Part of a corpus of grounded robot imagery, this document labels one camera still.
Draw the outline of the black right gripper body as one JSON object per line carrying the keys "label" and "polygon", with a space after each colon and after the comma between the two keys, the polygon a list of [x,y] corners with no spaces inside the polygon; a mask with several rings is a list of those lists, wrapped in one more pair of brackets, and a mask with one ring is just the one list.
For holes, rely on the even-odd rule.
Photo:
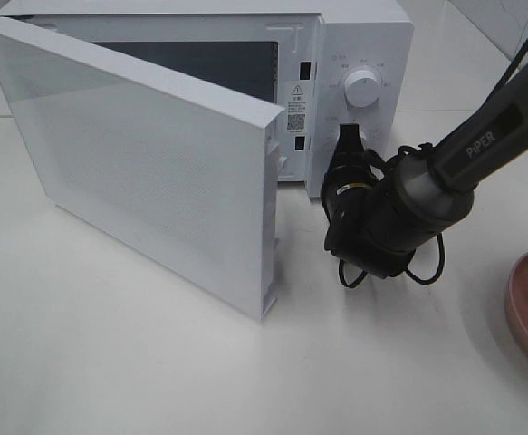
{"label": "black right gripper body", "polygon": [[321,188],[326,217],[341,218],[344,213],[360,216],[369,190],[378,182],[373,169],[383,167],[384,160],[375,150],[338,147],[332,154]]}

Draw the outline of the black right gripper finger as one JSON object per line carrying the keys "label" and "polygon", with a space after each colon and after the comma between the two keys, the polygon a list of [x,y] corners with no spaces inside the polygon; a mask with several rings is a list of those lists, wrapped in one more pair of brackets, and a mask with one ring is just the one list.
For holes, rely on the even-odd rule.
{"label": "black right gripper finger", "polygon": [[363,152],[363,143],[360,136],[358,123],[342,123],[339,130],[338,153],[360,154]]}

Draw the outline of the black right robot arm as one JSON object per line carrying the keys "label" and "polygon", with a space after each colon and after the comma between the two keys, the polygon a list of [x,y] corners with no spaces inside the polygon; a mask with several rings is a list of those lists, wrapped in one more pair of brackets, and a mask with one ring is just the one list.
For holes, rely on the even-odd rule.
{"label": "black right robot arm", "polygon": [[321,188],[324,248],[364,276],[405,273],[418,247],[468,215],[478,183],[527,150],[528,63],[437,145],[383,160],[358,124],[342,124]]}

